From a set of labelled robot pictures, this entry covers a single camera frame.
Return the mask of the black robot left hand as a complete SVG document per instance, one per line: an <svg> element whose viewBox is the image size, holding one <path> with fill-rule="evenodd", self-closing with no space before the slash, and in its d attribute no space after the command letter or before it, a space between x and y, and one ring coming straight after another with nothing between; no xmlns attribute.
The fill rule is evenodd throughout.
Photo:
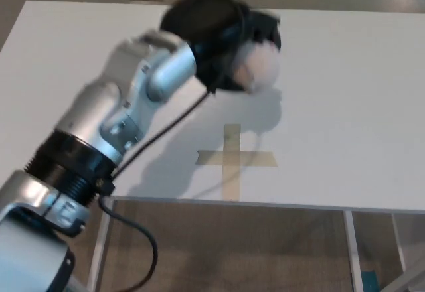
<svg viewBox="0 0 425 292"><path fill-rule="evenodd" d="M250 48L271 44L281 49L280 19L252 9L241 0L177 0L161 19L160 29L189 44L197 79L210 92L252 92L258 85L242 69Z"/></svg>

